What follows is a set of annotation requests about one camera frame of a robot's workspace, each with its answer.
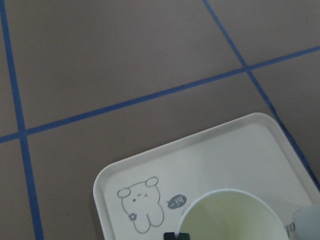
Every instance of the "white cup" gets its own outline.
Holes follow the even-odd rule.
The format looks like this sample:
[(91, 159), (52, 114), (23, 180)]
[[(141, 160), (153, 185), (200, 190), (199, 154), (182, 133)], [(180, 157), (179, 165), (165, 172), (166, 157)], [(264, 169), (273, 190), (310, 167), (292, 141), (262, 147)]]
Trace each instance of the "white cup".
[(191, 240), (288, 240), (266, 203), (236, 189), (215, 190), (194, 201), (180, 220), (179, 233)]

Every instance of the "tray rim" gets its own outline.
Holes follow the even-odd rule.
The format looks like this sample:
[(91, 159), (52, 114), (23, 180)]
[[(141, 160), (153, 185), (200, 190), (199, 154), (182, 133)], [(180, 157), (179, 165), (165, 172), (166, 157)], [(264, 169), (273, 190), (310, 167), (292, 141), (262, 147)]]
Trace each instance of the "tray rim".
[[(160, 151), (163, 148), (168, 148), (169, 146), (176, 145), (178, 143), (182, 143), (183, 141), (196, 138), (197, 136), (203, 135), (205, 133), (209, 132), (215, 132), (218, 129), (223, 129), (226, 127), (231, 127), (231, 129), (235, 129), (237, 124), (239, 123), (245, 123), (245, 125), (253, 124), (253, 123), (261, 123), (263, 121), (264, 126), (268, 128), (274, 139), (277, 141), (279, 147), (283, 151), (285, 157), (288, 159), (288, 163), (290, 164), (292, 170), (296, 174), (297, 178), (301, 182), (304, 190), (306, 191), (308, 197), (313, 203), (319, 203), (320, 204), (320, 191), (317, 188), (316, 183), (313, 181), (313, 179), (310, 176), (310, 173), (302, 163), (301, 159), (297, 155), (295, 149), (289, 142), (288, 138), (286, 137), (285, 133), (281, 129), (278, 122), (271, 116), (265, 113), (261, 112), (254, 112), (247, 114), (245, 116), (227, 121), (225, 123), (210, 127), (208, 129), (184, 136), (182, 138), (179, 138), (177, 140), (165, 143), (163, 145), (151, 148), (149, 150), (146, 150), (144, 152), (132, 155), (130, 157), (124, 158), (122, 160), (110, 163), (106, 167), (104, 167), (97, 177), (95, 178), (94, 184), (93, 184), (93, 198), (96, 205), (97, 213), (99, 216), (100, 225), (103, 231), (103, 235), (105, 239), (113, 239), (115, 240), (115, 235), (112, 229), (111, 219), (108, 214), (108, 207), (104, 201), (104, 196), (102, 193), (102, 189), (100, 186), (101, 179), (102, 178), (109, 178), (114, 173), (118, 172), (118, 170), (121, 170), (123, 166), (128, 167), (127, 165), (133, 165), (132, 160), (136, 159), (136, 161), (139, 161), (139, 157), (148, 155), (154, 151)], [(278, 137), (282, 138), (282, 140), (285, 140), (284, 142), (279, 142), (275, 135), (278, 135)]]

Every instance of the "plastic tray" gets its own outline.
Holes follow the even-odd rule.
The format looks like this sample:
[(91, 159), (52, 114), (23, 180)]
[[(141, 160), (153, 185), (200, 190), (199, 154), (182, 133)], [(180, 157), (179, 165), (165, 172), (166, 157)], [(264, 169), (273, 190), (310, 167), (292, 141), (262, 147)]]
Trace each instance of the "plastic tray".
[(263, 113), (212, 127), (112, 163), (93, 195), (107, 240), (163, 240), (186, 208), (217, 189), (256, 195), (283, 225), (320, 193), (277, 122)]

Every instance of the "gray surface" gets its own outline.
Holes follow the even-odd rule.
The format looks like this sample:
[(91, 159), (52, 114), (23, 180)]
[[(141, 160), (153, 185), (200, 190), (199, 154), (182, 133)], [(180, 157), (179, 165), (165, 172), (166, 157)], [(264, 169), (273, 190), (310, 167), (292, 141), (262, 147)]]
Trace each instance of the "gray surface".
[(0, 137), (2, 137), (17, 132), (18, 128), (1, 24), (0, 33)]
[[(318, 1), (209, 2), (249, 65), (320, 45)], [(27, 128), (241, 68), (201, 0), (5, 4)], [(0, 137), (17, 131), (3, 56), (0, 37)], [(320, 179), (319, 56), (253, 72)], [(271, 114), (243, 73), (28, 136), (45, 239), (103, 238), (109, 163), (253, 112)], [(33, 239), (18, 141), (0, 167), (0, 238)]]
[(0, 145), (0, 239), (34, 239), (18, 140)]
[(29, 128), (241, 67), (201, 1), (8, 1), (7, 15)]
[(320, 52), (253, 71), (320, 180)]
[(31, 135), (46, 239), (101, 239), (92, 188), (106, 165), (257, 111), (269, 113), (244, 74)]
[(208, 0), (247, 64), (320, 45), (319, 0)]

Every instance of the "blue line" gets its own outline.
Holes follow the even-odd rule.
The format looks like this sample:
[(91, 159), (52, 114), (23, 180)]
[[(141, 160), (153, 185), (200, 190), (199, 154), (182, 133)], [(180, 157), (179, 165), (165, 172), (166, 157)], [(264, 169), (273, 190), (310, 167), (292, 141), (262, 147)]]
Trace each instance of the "blue line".
[(77, 122), (77, 121), (80, 121), (80, 120), (91, 118), (91, 117), (94, 117), (94, 116), (97, 116), (97, 115), (101, 115), (101, 114), (105, 114), (105, 113), (108, 113), (108, 112), (112, 112), (114, 110), (122, 109), (124, 107), (132, 106), (132, 105), (135, 105), (135, 104), (138, 104), (138, 103), (143, 103), (143, 102), (146, 102), (146, 101), (149, 101), (149, 100), (157, 99), (157, 98), (160, 98), (160, 97), (163, 97), (163, 96), (166, 96), (166, 95), (170, 95), (170, 94), (177, 93), (177, 92), (180, 92), (180, 91), (183, 91), (183, 90), (186, 90), (186, 89), (194, 88), (196, 86), (200, 86), (200, 85), (203, 85), (203, 84), (211, 83), (211, 82), (214, 82), (214, 81), (217, 81), (217, 80), (220, 80), (220, 79), (224, 79), (224, 78), (227, 78), (227, 77), (231, 77), (231, 76), (234, 76), (234, 75), (237, 75), (237, 74), (240, 74), (240, 73), (244, 73), (244, 72), (245, 72), (245, 70), (243, 68), (237, 69), (237, 70), (232, 70), (232, 71), (229, 71), (229, 72), (226, 72), (226, 73), (222, 73), (222, 74), (219, 74), (219, 75), (216, 75), (216, 76), (208, 77), (208, 78), (205, 78), (205, 79), (202, 79), (202, 80), (194, 81), (194, 82), (187, 83), (187, 84), (184, 84), (184, 85), (181, 85), (181, 86), (173, 87), (173, 88), (170, 88), (170, 89), (166, 89), (166, 90), (163, 90), (163, 91), (159, 91), (159, 92), (155, 92), (155, 93), (152, 93), (152, 94), (149, 94), (149, 95), (145, 95), (145, 96), (141, 96), (141, 97), (138, 97), (138, 98), (135, 98), (135, 99), (131, 99), (131, 100), (128, 100), (128, 101), (117, 103), (117, 104), (114, 104), (114, 105), (111, 105), (111, 106), (99, 108), (99, 109), (96, 109), (96, 110), (93, 110), (93, 111), (89, 111), (89, 112), (86, 112), (86, 113), (82, 113), (82, 114), (79, 114), (79, 115), (76, 115), (76, 116), (71, 116), (71, 117), (68, 117), (68, 118), (65, 118), (65, 119), (61, 119), (61, 120), (50, 122), (50, 123), (47, 123), (47, 124), (44, 124), (44, 125), (41, 125), (41, 126), (37, 126), (37, 127), (31, 128), (31, 129), (28, 129), (26, 131), (26, 134), (27, 135), (36, 134), (36, 133), (39, 133), (39, 132), (42, 132), (42, 131), (46, 131), (46, 130), (57, 128), (57, 127), (60, 127), (60, 126), (63, 126), (63, 125), (74, 123), (74, 122)]
[[(291, 54), (288, 54), (288, 55), (285, 55), (285, 56), (281, 56), (281, 57), (278, 57), (278, 58), (274, 58), (274, 59), (271, 59), (271, 60), (267, 60), (267, 61), (264, 61), (264, 62), (260, 62), (260, 63), (254, 64), (254, 65), (248, 66), (246, 68), (246, 70), (244, 68), (237, 69), (237, 70), (234, 70), (234, 71), (226, 72), (226, 73), (223, 73), (223, 74), (220, 74), (220, 75), (216, 75), (216, 76), (212, 76), (212, 77), (209, 77), (209, 78), (206, 78), (206, 79), (195, 81), (195, 82), (192, 82), (192, 83), (187, 83), (187, 84), (184, 85), (184, 87), (183, 86), (176, 87), (176, 89), (178, 89), (178, 90), (174, 90), (172, 88), (167, 89), (167, 90), (162, 91), (162, 93), (163, 93), (162, 96), (169, 95), (170, 91), (172, 91), (172, 93), (183, 91), (185, 89), (193, 88), (193, 87), (196, 87), (196, 86), (199, 86), (199, 85), (202, 85), (202, 84), (211, 83), (211, 82), (213, 82), (215, 80), (220, 80), (220, 79), (227, 78), (227, 77), (230, 77), (230, 76), (233, 76), (233, 75), (241, 74), (241, 73), (244, 73), (244, 72), (246, 72), (248, 70), (254, 70), (254, 69), (258, 69), (258, 68), (263, 68), (263, 67), (266, 67), (266, 66), (269, 66), (269, 65), (272, 65), (272, 64), (280, 63), (280, 62), (283, 62), (283, 61), (287, 61), (287, 60), (290, 60), (290, 59), (293, 59), (293, 58), (297, 58), (297, 57), (300, 57), (300, 56), (303, 56), (303, 55), (307, 55), (307, 54), (311, 54), (311, 53), (318, 52), (318, 51), (320, 51), (320, 46), (316, 46), (316, 47), (309, 48), (309, 49), (306, 49), (306, 50), (302, 50), (302, 51), (298, 51), (298, 52), (295, 52), (295, 53), (291, 53)], [(141, 97), (141, 98), (146, 98), (147, 99), (148, 96), (150, 96), (149, 99), (154, 99), (155, 98), (154, 95), (156, 95), (156, 94), (157, 93), (153, 93), (153, 94)], [(126, 101), (126, 102), (118, 103), (118, 104), (107, 106), (107, 107), (100, 108), (100, 109), (96, 109), (96, 110), (93, 110), (93, 111), (90, 111), (90, 112), (86, 112), (86, 113), (83, 113), (83, 114), (80, 114), (80, 115), (68, 117), (68, 118), (61, 119), (61, 120), (58, 120), (58, 121), (54, 121), (54, 122), (51, 122), (51, 123), (46, 123), (44, 125), (37, 126), (37, 127), (34, 127), (34, 128), (31, 128), (31, 129), (27, 130), (26, 134), (27, 135), (36, 134), (36, 133), (39, 133), (39, 132), (42, 132), (42, 131), (46, 131), (46, 130), (53, 129), (53, 128), (56, 128), (56, 127), (59, 127), (59, 126), (70, 124), (70, 123), (73, 123), (73, 122), (76, 122), (76, 121), (80, 121), (80, 120), (83, 120), (83, 119), (87, 119), (87, 118), (90, 118), (90, 117), (93, 117), (93, 116), (97, 116), (99, 114), (104, 114), (104, 113), (107, 113), (107, 112), (111, 112), (113, 110), (117, 110), (117, 109), (121, 109), (121, 108), (124, 108), (124, 107), (127, 107), (127, 106), (131, 106), (131, 105), (134, 105), (134, 104), (140, 103), (140, 102), (144, 102), (144, 101), (140, 101), (139, 98), (132, 99), (132, 100), (129, 100), (129, 101)], [(13, 139), (16, 139), (16, 137), (11, 138), (9, 135), (8, 136), (2, 136), (2, 137), (0, 137), (0, 144), (4, 143), (4, 142), (7, 142), (7, 141), (10, 141), (10, 140), (13, 140)]]
[(224, 26), (222, 25), (222, 23), (220, 22), (218, 16), (216, 15), (216, 13), (214, 12), (214, 10), (212, 9), (212, 7), (210, 6), (210, 4), (207, 2), (207, 0), (202, 0), (204, 5), (206, 6), (207, 10), (209, 11), (209, 13), (211, 14), (212, 18), (214, 19), (215, 23), (218, 25), (219, 29), (221, 30), (221, 32), (223, 33), (225, 39), (227, 40), (227, 42), (229, 43), (230, 47), (232, 48), (234, 54), (237, 56), (237, 58), (239, 59), (240, 63), (242, 64), (242, 66), (244, 68), (247, 68), (247, 64), (244, 60), (244, 58), (241, 56), (240, 52), (238, 51), (236, 45), (234, 44), (234, 42), (232, 41), (231, 37), (229, 36), (228, 32), (226, 31), (226, 29), (224, 28)]
[(44, 235), (43, 235), (43, 229), (41, 224), (41, 217), (40, 217), (38, 199), (36, 194), (36, 186), (35, 186), (31, 158), (29, 153), (28, 139), (26, 135), (26, 126), (25, 126), (20, 93), (18, 88), (15, 62), (14, 62), (14, 56), (12, 53), (9, 26), (8, 26), (4, 0), (0, 0), (0, 14), (1, 14), (6, 59), (8, 64), (11, 90), (13, 95), (14, 110), (15, 110), (16, 122), (18, 126), (19, 137), (20, 137), (20, 147), (21, 147), (21, 153), (22, 153), (26, 186), (28, 190), (28, 198), (29, 198), (29, 204), (30, 204), (30, 210), (31, 210), (31, 216), (32, 216), (33, 230), (34, 230), (35, 239), (43, 240)]
[(9, 141), (12, 141), (12, 140), (15, 140), (15, 139), (18, 139), (19, 138), (19, 133), (16, 132), (16, 133), (12, 133), (12, 134), (9, 134), (9, 135), (6, 135), (6, 136), (1, 136), (0, 137), (0, 144), (3, 144), (5, 142), (9, 142)]
[(269, 66), (272, 64), (280, 63), (280, 62), (283, 62), (283, 61), (286, 61), (289, 59), (297, 58), (297, 57), (300, 57), (300, 56), (303, 56), (306, 54), (311, 54), (311, 53), (318, 52), (318, 51), (320, 51), (320, 46), (312, 47), (312, 48), (309, 48), (306, 50), (298, 51), (298, 52), (291, 53), (291, 54), (288, 54), (285, 56), (281, 56), (281, 57), (277, 57), (277, 58), (274, 58), (271, 60), (260, 62), (260, 63), (249, 66), (248, 69), (254, 70), (254, 69), (266, 67), (266, 66)]
[[(314, 184), (316, 185), (316, 187), (320, 191), (320, 184), (319, 184), (316, 176), (314, 175), (313, 171), (311, 170), (310, 165), (309, 165), (305, 155), (303, 154), (302, 150), (299, 148), (297, 142), (295, 141), (293, 136), (289, 133), (289, 131), (287, 130), (287, 128), (285, 127), (285, 125), (281, 121), (281, 119), (280, 119), (279, 115), (277, 114), (277, 111), (276, 111), (275, 107), (273, 106), (272, 102), (270, 101), (270, 99), (268, 98), (267, 94), (265, 93), (265, 91), (263, 90), (263, 88), (261, 87), (259, 82), (257, 81), (257, 79), (254, 76), (254, 74), (251, 72), (251, 68), (248, 67), (247, 63), (245, 62), (245, 60), (241, 56), (240, 52), (238, 51), (238, 49), (235, 46), (235, 44), (232, 41), (232, 39), (230, 38), (230, 36), (227, 33), (226, 29), (224, 28), (223, 24), (220, 22), (219, 18), (215, 14), (214, 10), (211, 8), (211, 6), (207, 2), (207, 0), (202, 0), (202, 1), (203, 1), (204, 5), (206, 6), (206, 8), (208, 9), (208, 11), (210, 12), (212, 18), (214, 19), (214, 21), (216, 22), (216, 24), (220, 28), (220, 30), (221, 30), (222, 34), (224, 35), (225, 39), (230, 44), (230, 47), (234, 51), (235, 55), (237, 56), (237, 58), (241, 62), (243, 68), (247, 72), (247, 74), (250, 77), (252, 83), (255, 85), (256, 89), (258, 90), (258, 92), (262, 96), (263, 100), (265, 101), (265, 103), (270, 108), (272, 114), (274, 115), (275, 119), (279, 123), (279, 125), (280, 125), (281, 129), (283, 130), (283, 132), (285, 133), (286, 137), (288, 138), (289, 142), (291, 143), (291, 145), (292, 145), (293, 149), (295, 150), (296, 154), (299, 156), (299, 158), (300, 158), (301, 162), (303, 163), (305, 169), (308, 171), (308, 173), (309, 173), (310, 177), (312, 178)], [(256, 67), (264, 67), (264, 66), (268, 65), (268, 63), (270, 63), (270, 64), (277, 63), (277, 62), (281, 62), (281, 61), (284, 61), (284, 60), (287, 60), (287, 59), (290, 59), (290, 58), (298, 57), (298, 56), (301, 56), (301, 55), (304, 55), (304, 54), (307, 54), (307, 53), (312, 53), (312, 52), (318, 51), (319, 50), (318, 48), (319, 47), (310, 48), (310, 49), (307, 49), (305, 51), (301, 51), (301, 52), (297, 52), (297, 53), (293, 53), (293, 54), (287, 55), (285, 57), (276, 58), (273, 61), (269, 61), (269, 62), (267, 61), (267, 62), (264, 62), (264, 63), (258, 63), (255, 66)]]

